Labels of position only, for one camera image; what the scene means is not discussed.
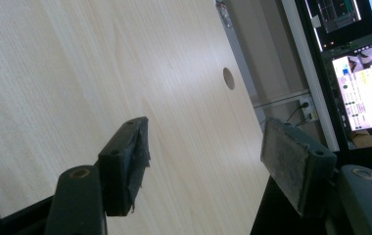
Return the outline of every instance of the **screen display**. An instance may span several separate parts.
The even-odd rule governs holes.
[[[355,0],[317,0],[317,5],[328,33],[361,20]]]
[[[372,128],[372,44],[333,59],[351,130]]]

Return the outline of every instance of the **computer monitor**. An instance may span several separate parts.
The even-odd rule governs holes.
[[[350,130],[372,128],[372,43],[333,58]]]
[[[372,0],[304,1],[322,52],[372,33]]]

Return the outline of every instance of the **round hole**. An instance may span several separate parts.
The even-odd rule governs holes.
[[[314,154],[315,155],[318,155],[318,156],[323,156],[324,155],[324,153],[322,151],[320,151],[320,150],[314,151]]]
[[[71,178],[83,178],[86,177],[89,174],[89,169],[86,168],[80,168],[76,169],[73,172],[70,173]]]
[[[223,69],[223,78],[225,79],[225,83],[229,87],[229,89],[235,89],[235,80],[228,68]]]
[[[368,172],[364,169],[355,168],[355,169],[352,170],[352,172],[355,175],[359,176],[360,178],[367,179],[367,180],[372,180],[372,173]]]

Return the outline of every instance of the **light wood grain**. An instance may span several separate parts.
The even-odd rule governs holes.
[[[249,234],[262,135],[213,1],[0,0],[2,216],[141,116],[151,167],[110,234]]]

